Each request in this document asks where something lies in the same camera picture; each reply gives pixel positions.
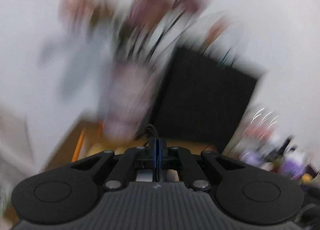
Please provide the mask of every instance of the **black monitor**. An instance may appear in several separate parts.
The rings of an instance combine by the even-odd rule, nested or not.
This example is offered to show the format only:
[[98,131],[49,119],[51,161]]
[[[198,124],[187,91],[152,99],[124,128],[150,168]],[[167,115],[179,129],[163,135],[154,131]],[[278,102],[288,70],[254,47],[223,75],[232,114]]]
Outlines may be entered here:
[[214,144],[222,152],[234,134],[257,77],[177,48],[151,113],[160,137]]

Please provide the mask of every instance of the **metal screw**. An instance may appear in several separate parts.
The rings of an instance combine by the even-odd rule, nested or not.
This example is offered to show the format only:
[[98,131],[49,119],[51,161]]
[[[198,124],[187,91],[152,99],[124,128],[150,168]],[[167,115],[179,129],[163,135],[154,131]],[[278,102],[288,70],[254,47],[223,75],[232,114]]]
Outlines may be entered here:
[[209,182],[203,179],[198,179],[193,182],[193,186],[196,188],[206,188],[209,186]]
[[119,182],[119,181],[117,181],[117,180],[109,180],[109,181],[106,183],[106,187],[107,187],[107,188],[112,188],[112,189],[120,188],[120,187],[121,187],[121,182]]

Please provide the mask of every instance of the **yellow object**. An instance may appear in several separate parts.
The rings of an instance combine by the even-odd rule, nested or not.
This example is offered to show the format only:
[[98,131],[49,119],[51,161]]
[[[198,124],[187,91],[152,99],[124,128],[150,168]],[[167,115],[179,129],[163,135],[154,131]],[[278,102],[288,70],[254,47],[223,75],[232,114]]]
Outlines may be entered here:
[[104,150],[105,150],[105,148],[103,147],[102,144],[96,143],[89,149],[89,151],[86,154],[86,157],[89,157],[91,155],[95,155],[95,154],[100,153]]
[[304,174],[302,177],[301,177],[301,182],[302,184],[304,185],[309,185],[312,183],[312,176],[310,174]]
[[121,147],[116,148],[115,155],[123,154],[127,148],[128,147],[126,147],[126,146],[121,146]]

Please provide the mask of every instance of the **purple object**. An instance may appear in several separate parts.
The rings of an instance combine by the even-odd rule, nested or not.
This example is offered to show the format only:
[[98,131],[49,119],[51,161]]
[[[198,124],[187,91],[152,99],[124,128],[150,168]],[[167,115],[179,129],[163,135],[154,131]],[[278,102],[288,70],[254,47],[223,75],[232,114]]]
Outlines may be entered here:
[[280,166],[279,174],[288,176],[291,179],[299,179],[304,174],[304,167],[299,166],[295,161],[288,160]]
[[253,150],[244,150],[240,159],[242,162],[255,167],[259,167],[264,162],[261,155]]

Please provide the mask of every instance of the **round pad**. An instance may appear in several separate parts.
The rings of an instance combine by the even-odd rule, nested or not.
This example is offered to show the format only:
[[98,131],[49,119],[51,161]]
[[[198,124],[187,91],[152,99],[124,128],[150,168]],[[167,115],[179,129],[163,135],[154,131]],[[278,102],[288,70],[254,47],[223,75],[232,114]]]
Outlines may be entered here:
[[272,202],[280,196],[280,189],[277,185],[266,181],[250,182],[243,187],[244,195],[256,202]]
[[42,173],[20,182],[12,192],[21,219],[46,225],[77,219],[97,200],[97,186],[89,174],[79,170]]
[[257,168],[228,171],[216,191],[220,206],[237,220],[273,225],[294,216],[303,192],[295,182]]
[[61,181],[49,181],[41,183],[35,189],[35,196],[42,202],[59,202],[71,194],[71,187]]

